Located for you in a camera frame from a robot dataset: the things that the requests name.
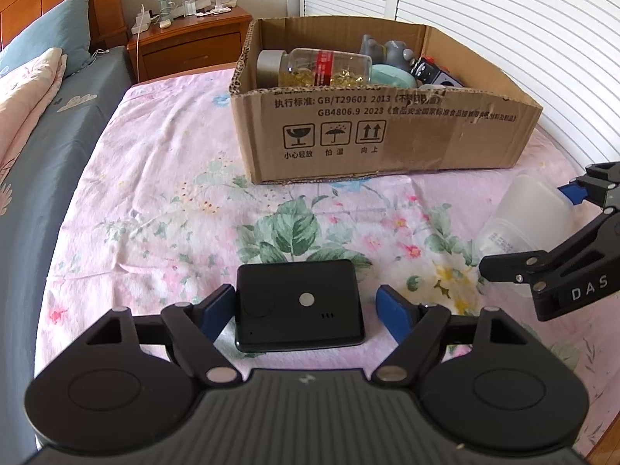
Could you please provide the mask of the translucent plastic container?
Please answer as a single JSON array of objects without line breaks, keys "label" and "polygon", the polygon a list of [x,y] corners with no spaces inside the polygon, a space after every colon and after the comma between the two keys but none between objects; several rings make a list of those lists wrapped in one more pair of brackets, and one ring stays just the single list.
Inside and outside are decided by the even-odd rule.
[{"label": "translucent plastic container", "polygon": [[594,206],[575,206],[539,171],[517,173],[495,211],[477,235],[482,257],[550,251],[596,216]]}]

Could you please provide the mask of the black rectangular case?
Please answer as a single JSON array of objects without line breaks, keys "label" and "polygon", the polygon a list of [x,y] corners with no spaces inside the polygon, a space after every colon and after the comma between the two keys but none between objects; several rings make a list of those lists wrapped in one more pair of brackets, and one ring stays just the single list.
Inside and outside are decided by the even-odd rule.
[{"label": "black rectangular case", "polygon": [[239,267],[235,345],[240,351],[343,348],[365,338],[362,303],[350,260]]}]

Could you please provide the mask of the black cube with red knobs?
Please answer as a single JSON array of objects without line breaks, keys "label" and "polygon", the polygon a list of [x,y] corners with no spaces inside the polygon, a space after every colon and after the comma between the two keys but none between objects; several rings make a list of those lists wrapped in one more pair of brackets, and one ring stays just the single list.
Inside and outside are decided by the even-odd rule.
[{"label": "black cube with red knobs", "polygon": [[425,56],[420,56],[413,64],[411,74],[421,85],[463,87],[461,81],[439,67],[431,58]]}]

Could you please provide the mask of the teal egg-shaped object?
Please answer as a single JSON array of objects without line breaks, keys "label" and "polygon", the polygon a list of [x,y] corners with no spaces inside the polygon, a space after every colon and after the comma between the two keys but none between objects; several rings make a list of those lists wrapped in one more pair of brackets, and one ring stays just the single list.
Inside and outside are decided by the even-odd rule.
[{"label": "teal egg-shaped object", "polygon": [[371,68],[371,83],[397,88],[416,88],[416,79],[410,72],[389,64],[374,64]]}]

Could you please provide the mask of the grey plush toy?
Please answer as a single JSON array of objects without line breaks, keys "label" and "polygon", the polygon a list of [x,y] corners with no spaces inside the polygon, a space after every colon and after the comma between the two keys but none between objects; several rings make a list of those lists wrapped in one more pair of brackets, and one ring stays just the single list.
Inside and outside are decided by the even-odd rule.
[{"label": "grey plush toy", "polygon": [[389,40],[381,44],[371,35],[363,35],[359,53],[369,56],[373,64],[386,64],[403,71],[410,71],[416,59],[413,50],[403,41]]}]

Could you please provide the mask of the fish oil capsule bottle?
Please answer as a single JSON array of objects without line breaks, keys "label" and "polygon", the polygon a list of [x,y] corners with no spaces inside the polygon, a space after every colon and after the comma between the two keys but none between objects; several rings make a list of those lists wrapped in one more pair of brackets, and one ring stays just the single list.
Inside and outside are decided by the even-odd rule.
[{"label": "fish oil capsule bottle", "polygon": [[257,86],[355,87],[369,84],[372,59],[339,50],[265,49],[257,57]]}]

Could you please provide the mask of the clear plastic jar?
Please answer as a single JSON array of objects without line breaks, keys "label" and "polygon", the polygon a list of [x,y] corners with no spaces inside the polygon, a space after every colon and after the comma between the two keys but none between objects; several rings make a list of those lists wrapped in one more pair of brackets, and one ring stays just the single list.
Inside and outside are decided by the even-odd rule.
[{"label": "clear plastic jar", "polygon": [[445,86],[441,84],[422,84],[418,87],[419,90],[423,91],[432,91],[432,93],[441,93],[440,96],[443,96],[443,93],[450,86]]}]

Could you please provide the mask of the pink floral table cloth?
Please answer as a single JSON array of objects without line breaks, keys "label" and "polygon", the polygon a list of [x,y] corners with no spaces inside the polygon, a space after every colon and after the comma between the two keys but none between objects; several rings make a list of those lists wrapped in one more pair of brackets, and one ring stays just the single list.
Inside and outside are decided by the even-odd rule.
[{"label": "pink floral table cloth", "polygon": [[456,314],[498,305],[586,384],[589,414],[576,447],[588,453],[619,411],[619,299],[540,322],[518,288],[480,278],[474,241],[514,171],[254,185],[239,154],[230,78],[231,71],[195,74],[139,85],[124,96],[60,228],[40,313],[36,369],[117,305],[155,314],[234,282],[245,263],[347,258],[363,301],[363,344],[244,354],[227,327],[217,347],[242,372],[374,370],[394,344],[374,312],[382,284]]}]

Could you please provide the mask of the white louvered closet door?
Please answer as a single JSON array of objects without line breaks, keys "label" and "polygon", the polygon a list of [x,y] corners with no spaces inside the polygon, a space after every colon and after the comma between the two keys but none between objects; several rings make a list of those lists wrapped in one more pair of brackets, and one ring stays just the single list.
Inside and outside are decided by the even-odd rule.
[{"label": "white louvered closet door", "polygon": [[301,0],[301,14],[428,24],[542,105],[539,125],[580,166],[619,157],[619,0]]}]

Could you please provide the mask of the blue bed sheet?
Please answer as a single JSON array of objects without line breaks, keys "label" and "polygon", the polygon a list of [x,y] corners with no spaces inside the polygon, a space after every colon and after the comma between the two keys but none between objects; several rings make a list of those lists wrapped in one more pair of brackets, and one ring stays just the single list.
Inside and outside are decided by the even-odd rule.
[{"label": "blue bed sheet", "polygon": [[23,399],[58,233],[96,141],[133,85],[126,49],[97,53],[63,80],[1,186],[1,461],[37,449]]}]

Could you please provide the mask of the brown cardboard box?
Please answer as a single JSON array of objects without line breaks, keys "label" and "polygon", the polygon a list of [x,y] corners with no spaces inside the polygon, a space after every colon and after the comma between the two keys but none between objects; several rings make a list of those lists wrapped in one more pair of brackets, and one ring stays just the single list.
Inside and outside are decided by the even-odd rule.
[{"label": "brown cardboard box", "polygon": [[[257,86],[262,50],[355,53],[363,35],[401,40],[462,82],[418,88]],[[497,66],[428,25],[350,16],[253,21],[229,85],[245,170],[256,184],[412,171],[510,168],[541,106]]]}]

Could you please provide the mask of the wooden nightstand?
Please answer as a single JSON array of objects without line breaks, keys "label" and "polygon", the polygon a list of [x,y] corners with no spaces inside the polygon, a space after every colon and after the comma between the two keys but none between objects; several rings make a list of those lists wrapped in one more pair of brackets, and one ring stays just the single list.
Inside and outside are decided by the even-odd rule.
[{"label": "wooden nightstand", "polygon": [[139,82],[183,71],[235,63],[242,53],[252,16],[241,6],[229,13],[174,20],[168,28],[153,24],[127,44]]}]

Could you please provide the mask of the pink folded quilt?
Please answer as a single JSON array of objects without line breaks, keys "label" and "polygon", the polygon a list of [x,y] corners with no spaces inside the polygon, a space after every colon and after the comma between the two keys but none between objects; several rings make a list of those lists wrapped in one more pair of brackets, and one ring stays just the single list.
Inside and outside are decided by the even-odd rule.
[{"label": "pink folded quilt", "polygon": [[60,47],[40,56],[1,78],[1,168],[15,163],[38,121],[58,93],[67,56]]}]

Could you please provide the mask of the white power strip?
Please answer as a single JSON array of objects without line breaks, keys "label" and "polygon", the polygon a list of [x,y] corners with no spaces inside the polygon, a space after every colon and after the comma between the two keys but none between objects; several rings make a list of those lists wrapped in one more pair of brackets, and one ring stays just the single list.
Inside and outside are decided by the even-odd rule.
[{"label": "white power strip", "polygon": [[149,10],[146,10],[144,6],[141,6],[140,12],[137,13],[136,20],[131,27],[131,35],[137,36],[145,33],[150,28],[152,23],[152,15]]}]

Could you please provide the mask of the clear spray bottle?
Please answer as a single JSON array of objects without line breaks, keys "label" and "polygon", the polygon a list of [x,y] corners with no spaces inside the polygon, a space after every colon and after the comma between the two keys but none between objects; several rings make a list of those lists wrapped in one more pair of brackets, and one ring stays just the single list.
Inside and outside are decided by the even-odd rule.
[{"label": "clear spray bottle", "polygon": [[185,17],[192,17],[196,15],[196,2],[195,0],[184,0],[183,13]]}]

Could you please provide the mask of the blue pillow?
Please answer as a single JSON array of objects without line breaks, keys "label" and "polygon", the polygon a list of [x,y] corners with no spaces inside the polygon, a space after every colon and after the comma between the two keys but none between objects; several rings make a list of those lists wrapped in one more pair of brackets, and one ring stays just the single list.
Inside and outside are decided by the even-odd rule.
[{"label": "blue pillow", "polygon": [[67,56],[64,77],[90,63],[90,0],[63,0],[27,28],[1,52],[1,74],[59,47]]}]

